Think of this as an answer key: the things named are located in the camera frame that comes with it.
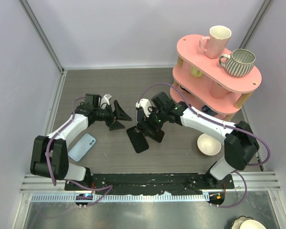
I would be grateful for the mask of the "black phone case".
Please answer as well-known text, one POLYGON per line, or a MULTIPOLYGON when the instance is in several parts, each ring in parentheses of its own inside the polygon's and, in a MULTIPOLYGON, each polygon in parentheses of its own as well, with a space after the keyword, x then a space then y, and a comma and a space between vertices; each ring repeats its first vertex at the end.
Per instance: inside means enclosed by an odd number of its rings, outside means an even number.
POLYGON ((137 154, 142 153, 149 149, 149 145, 145 139, 145 136, 135 126, 127 129, 126 133, 137 154))

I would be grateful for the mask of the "lavender phone case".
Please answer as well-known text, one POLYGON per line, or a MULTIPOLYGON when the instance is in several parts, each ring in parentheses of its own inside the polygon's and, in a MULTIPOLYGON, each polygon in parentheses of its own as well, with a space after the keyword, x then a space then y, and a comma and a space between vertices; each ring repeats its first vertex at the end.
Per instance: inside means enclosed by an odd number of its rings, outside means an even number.
POLYGON ((136 122, 139 123, 145 118, 145 113, 142 107, 136 109, 136 122))

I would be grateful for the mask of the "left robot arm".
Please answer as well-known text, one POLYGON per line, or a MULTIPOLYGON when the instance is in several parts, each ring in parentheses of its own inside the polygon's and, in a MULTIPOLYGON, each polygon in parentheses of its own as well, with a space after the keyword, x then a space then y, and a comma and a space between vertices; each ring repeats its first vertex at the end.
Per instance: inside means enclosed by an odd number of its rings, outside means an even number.
POLYGON ((121 121, 131 121, 132 118, 117 101, 110 104, 110 99, 109 94, 86 94, 78 106, 72 107, 71 116, 62 126, 48 135, 37 136, 33 143, 30 172, 51 178, 54 185, 58 180, 67 180, 81 190, 88 190, 92 184, 91 172, 69 162, 68 146, 95 122, 105 122, 111 131, 125 128, 121 121))

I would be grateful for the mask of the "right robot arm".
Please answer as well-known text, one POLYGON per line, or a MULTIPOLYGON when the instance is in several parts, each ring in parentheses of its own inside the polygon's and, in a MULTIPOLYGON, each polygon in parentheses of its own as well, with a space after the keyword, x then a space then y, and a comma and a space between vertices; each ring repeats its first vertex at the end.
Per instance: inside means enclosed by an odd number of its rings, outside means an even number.
POLYGON ((241 121, 235 124, 203 114, 185 101, 176 103, 164 92, 151 100, 141 98, 135 106, 143 114, 135 126, 139 132, 134 147, 137 153, 147 150, 146 137, 159 143, 162 141, 162 126, 166 122, 198 130, 224 146, 224 156, 206 173, 205 181, 210 188, 219 187, 223 179, 235 170, 244 170, 260 148, 248 123, 241 121))

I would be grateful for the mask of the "light blue phone case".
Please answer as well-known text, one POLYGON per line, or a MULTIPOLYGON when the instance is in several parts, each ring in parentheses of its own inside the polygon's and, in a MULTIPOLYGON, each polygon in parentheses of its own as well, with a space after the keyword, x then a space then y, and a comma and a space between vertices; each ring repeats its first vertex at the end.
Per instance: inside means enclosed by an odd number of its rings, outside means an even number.
POLYGON ((68 152, 68 156, 75 162, 79 162, 96 143, 96 139, 90 134, 85 134, 68 152))

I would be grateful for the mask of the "blue object bottom shelf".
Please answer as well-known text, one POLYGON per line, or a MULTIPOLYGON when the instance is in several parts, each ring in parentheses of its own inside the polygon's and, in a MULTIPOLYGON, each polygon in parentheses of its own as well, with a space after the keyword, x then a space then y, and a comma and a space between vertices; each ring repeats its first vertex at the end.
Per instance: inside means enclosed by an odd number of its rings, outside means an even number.
POLYGON ((204 105, 202 107, 202 112, 207 114, 207 115, 210 115, 210 116, 216 116, 218 113, 213 111, 210 107, 208 107, 207 105, 204 105))

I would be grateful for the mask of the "white bowl on table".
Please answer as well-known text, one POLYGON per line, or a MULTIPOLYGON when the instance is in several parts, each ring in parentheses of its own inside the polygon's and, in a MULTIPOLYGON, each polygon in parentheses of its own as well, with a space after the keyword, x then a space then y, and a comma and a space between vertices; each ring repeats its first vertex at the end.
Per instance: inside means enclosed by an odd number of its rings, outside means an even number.
POLYGON ((207 156, 215 156, 221 151, 221 143, 206 134, 202 134, 198 137, 197 147, 207 156))

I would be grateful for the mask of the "pink three-tier shelf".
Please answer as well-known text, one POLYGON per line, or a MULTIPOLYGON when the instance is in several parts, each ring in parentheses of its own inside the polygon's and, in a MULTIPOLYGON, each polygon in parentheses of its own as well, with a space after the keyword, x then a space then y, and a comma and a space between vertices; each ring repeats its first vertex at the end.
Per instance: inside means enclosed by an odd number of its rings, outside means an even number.
POLYGON ((216 118, 230 121, 261 84, 262 75, 257 67, 244 77, 229 75, 217 59, 210 59, 205 55, 199 47, 201 38, 201 35, 191 34, 177 42, 178 61, 173 68, 173 78, 174 86, 182 94, 178 95, 171 90, 170 95, 176 102, 186 99, 199 111, 207 105, 218 113, 216 118), (192 66, 200 70, 203 76, 193 77, 190 73, 192 66), (213 82, 228 90, 224 98, 215 99, 210 95, 213 82))

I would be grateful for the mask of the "yellow cup on shelf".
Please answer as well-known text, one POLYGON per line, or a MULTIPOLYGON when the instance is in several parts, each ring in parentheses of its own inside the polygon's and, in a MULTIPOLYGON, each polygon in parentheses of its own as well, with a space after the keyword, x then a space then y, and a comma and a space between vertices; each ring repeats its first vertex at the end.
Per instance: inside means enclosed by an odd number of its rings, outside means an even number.
POLYGON ((198 70, 195 67, 193 67, 193 66, 191 67, 190 73, 195 78, 200 78, 200 77, 203 76, 203 73, 200 70, 198 70))

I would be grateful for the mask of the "pink cup middle shelf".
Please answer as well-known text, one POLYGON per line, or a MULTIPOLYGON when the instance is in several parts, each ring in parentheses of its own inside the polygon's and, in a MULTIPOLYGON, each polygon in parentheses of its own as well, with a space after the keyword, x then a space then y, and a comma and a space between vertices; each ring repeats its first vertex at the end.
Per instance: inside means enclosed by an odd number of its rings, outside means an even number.
POLYGON ((215 99, 224 98, 228 94, 228 90, 220 84, 213 82, 210 88, 210 95, 215 99))

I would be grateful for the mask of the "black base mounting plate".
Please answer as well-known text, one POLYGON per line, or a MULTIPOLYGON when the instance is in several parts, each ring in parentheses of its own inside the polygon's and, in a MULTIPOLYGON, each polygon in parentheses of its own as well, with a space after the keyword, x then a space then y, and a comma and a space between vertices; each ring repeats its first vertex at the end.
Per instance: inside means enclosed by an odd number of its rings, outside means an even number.
POLYGON ((124 173, 93 174, 81 185, 100 189, 112 185, 110 195, 196 195, 202 190, 234 189, 231 175, 216 181, 209 175, 200 173, 124 173))

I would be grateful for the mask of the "grey striped mug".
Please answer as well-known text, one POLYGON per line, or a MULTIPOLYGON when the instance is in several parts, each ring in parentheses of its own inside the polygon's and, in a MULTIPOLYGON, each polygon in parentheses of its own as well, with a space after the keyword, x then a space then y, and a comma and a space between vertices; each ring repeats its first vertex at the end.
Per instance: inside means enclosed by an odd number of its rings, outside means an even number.
POLYGON ((225 71, 234 77, 248 75, 255 66, 255 55, 246 49, 237 49, 230 54, 223 54, 218 59, 225 71))

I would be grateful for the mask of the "pink tall mug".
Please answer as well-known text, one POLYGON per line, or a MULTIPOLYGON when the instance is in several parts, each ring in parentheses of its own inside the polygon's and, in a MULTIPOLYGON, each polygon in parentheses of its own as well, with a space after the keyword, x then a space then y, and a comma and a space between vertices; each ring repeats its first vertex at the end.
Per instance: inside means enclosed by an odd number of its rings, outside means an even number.
POLYGON ((219 58, 225 50, 231 36, 232 31, 228 27, 222 25, 213 26, 209 30, 209 35, 203 36, 200 39, 199 47, 208 58, 219 58))

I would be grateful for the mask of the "cream bowl bottom corner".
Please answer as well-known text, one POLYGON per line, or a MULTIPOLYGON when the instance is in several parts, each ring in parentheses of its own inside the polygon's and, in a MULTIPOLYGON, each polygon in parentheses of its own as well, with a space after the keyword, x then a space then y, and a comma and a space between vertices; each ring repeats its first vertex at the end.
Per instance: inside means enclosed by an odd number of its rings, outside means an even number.
POLYGON ((266 227, 251 217, 240 216, 233 221, 230 229, 266 229, 266 227))

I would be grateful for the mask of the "aluminium rail with slots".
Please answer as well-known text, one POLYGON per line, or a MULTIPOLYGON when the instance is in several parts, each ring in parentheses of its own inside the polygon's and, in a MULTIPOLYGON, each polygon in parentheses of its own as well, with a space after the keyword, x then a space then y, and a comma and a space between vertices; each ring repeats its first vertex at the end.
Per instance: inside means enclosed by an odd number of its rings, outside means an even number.
MULTIPOLYGON (((93 202, 101 198, 101 195, 88 195, 86 193, 40 193, 33 194, 31 202, 93 202)), ((172 195, 165 192, 162 195, 106 195, 101 198, 102 202, 203 202, 209 201, 209 193, 204 192, 199 195, 172 195)))

